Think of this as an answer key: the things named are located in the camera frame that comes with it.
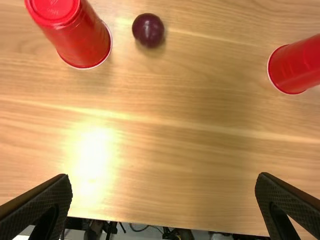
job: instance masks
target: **red cup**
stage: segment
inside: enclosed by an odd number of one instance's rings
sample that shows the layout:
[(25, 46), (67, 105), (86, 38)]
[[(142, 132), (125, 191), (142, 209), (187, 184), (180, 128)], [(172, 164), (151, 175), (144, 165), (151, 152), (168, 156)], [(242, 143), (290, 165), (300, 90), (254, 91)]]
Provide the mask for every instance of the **red cup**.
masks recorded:
[(94, 68), (110, 55), (111, 32), (87, 0), (24, 0), (24, 3), (59, 56), (70, 66)]
[(285, 94), (320, 84), (320, 34), (277, 48), (267, 63), (268, 77)]

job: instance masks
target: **wood grain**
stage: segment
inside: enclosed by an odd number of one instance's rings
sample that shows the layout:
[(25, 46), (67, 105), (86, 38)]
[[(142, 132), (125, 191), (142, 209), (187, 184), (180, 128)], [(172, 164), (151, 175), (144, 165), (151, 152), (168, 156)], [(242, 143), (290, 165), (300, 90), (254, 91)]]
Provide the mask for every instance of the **wood grain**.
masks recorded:
[[(66, 173), (70, 216), (267, 235), (260, 172), (320, 198), (320, 88), (266, 75), (274, 48), (318, 33), (320, 1), (90, 2), (114, 46), (78, 71), (0, 0), (0, 204)], [(144, 12), (166, 25), (158, 49), (132, 36)]]

